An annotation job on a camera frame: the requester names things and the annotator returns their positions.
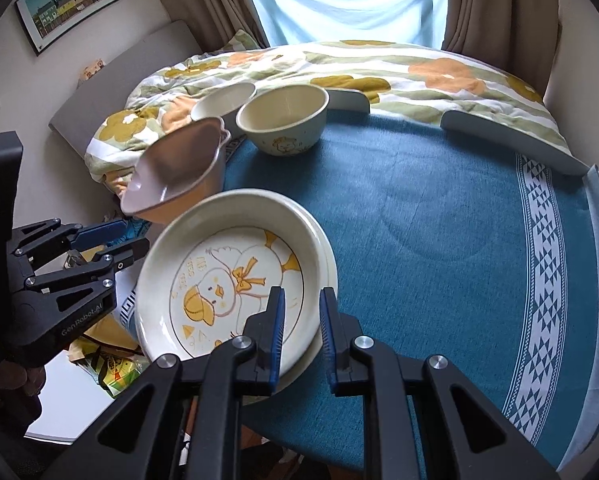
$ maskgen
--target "cream ceramic bowl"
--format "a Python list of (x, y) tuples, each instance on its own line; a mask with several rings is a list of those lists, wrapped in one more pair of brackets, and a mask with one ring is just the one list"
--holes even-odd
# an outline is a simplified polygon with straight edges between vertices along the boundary
[(240, 334), (246, 317), (266, 308), (270, 287), (280, 285), (284, 375), (314, 346), (320, 290), (337, 286), (325, 244), (314, 219), (277, 193), (238, 189), (203, 200), (164, 230), (142, 267), (142, 348), (151, 360), (168, 352), (182, 359), (207, 354)]
[(191, 110), (191, 118), (193, 121), (199, 121), (206, 117), (221, 117), (225, 128), (235, 139), (244, 134), (237, 127), (235, 117), (240, 107), (255, 94), (256, 86), (249, 82), (219, 87), (195, 104)]
[(326, 125), (327, 105), (328, 92), (320, 86), (288, 85), (247, 102), (238, 111), (236, 123), (263, 152), (297, 155), (319, 140)]

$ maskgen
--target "white wall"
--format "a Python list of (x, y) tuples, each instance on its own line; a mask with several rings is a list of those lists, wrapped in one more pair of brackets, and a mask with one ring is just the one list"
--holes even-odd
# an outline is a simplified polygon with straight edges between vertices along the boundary
[(111, 195), (89, 176), (73, 149), (48, 123), (77, 86), (81, 70), (108, 62), (170, 21), (160, 0), (120, 0), (70, 30), (39, 57), (15, 6), (0, 19), (0, 131), (24, 145), (15, 225), (59, 216), (88, 224), (113, 209)]
[(590, 0), (559, 0), (563, 25), (546, 97), (574, 156), (599, 166), (599, 12)]

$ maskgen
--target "white plate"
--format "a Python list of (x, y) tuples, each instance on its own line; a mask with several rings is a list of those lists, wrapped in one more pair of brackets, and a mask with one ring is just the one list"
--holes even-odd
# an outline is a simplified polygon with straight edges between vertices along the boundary
[(138, 333), (148, 357), (212, 351), (241, 333), (246, 316), (266, 307), (270, 287), (281, 285), (287, 314), (280, 375), (289, 371), (317, 333), (321, 288), (333, 285), (332, 250), (307, 215), (277, 193), (238, 189), (170, 224), (138, 280)]
[[(322, 244), (322, 248), (324, 249), (324, 253), (326, 254), (326, 265), (328, 268), (328, 285), (333, 287), (335, 294), (337, 295), (337, 264), (335, 262), (335, 254), (333, 253), (333, 248), (331, 247), (328, 238), (326, 237), (326, 233), (322, 229), (322, 226), (317, 223), (317, 220), (309, 213), (306, 209), (304, 209), (301, 205), (293, 202), (290, 198), (284, 197), (290, 203), (293, 203), (297, 208), (298, 212), (302, 213), (308, 222), (313, 224), (315, 230), (319, 235), (319, 239)], [(282, 391), (284, 388), (289, 386), (295, 379), (297, 379), (304, 370), (308, 368), (308, 366), (313, 362), (313, 359), (319, 354), (319, 349), (322, 348), (322, 333), (320, 330), (315, 332), (310, 345), (308, 345), (307, 351), (302, 354), (302, 357), (295, 363), (295, 365), (284, 375), (280, 377), (280, 382), (277, 385), (276, 393)], [(265, 399), (265, 397), (257, 397), (257, 400)]]

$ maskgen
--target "duck design on bowl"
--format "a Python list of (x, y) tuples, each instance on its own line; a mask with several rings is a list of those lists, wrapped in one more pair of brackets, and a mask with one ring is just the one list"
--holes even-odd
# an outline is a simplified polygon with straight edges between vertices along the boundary
[(222, 332), (230, 329), (214, 339), (217, 346), (243, 332), (246, 319), (266, 308), (271, 287), (288, 286), (285, 277), (289, 273), (298, 274), (291, 283), (301, 283), (300, 263), (284, 241), (269, 231), (247, 229), (257, 235), (240, 240), (240, 244), (217, 246), (211, 242), (204, 248), (208, 266), (201, 273), (194, 272), (198, 279), (187, 286), (180, 303), (186, 318), (194, 322), (191, 326), (183, 325), (185, 339), (195, 331), (195, 326), (198, 333), (206, 330), (205, 334), (215, 333), (215, 329)]

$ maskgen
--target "orange flower print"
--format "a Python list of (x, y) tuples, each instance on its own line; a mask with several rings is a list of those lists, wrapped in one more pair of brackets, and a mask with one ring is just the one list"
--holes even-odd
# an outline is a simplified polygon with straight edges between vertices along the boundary
[(121, 198), (128, 187), (128, 182), (125, 177), (128, 177), (130, 173), (132, 173), (132, 170), (129, 170), (129, 168), (107, 171), (104, 173), (104, 184), (108, 189), (112, 190)]
[(471, 94), (481, 95), (486, 91), (486, 84), (473, 75), (470, 66), (449, 57), (411, 65), (408, 67), (408, 73), (423, 76), (426, 88), (436, 88), (454, 94), (466, 90)]
[(344, 43), (347, 45), (353, 46), (364, 46), (364, 45), (373, 45), (373, 46), (387, 46), (392, 45), (394, 43), (390, 43), (389, 41), (376, 41), (376, 40), (342, 40), (340, 43)]
[(186, 126), (191, 122), (191, 110), (197, 99), (187, 95), (179, 95), (168, 105), (168, 110), (162, 115), (162, 129), (165, 134)]
[(526, 84), (518, 77), (515, 77), (514, 75), (508, 75), (506, 77), (506, 82), (508, 83), (508, 86), (510, 86), (513, 90), (515, 90), (516, 93), (518, 93), (522, 97), (528, 99), (529, 101), (534, 101), (536, 103), (543, 104), (541, 96), (537, 92), (535, 92), (535, 89), (531, 85)]
[(262, 59), (263, 52), (236, 52), (228, 58), (228, 68), (233, 68), (251, 61)]

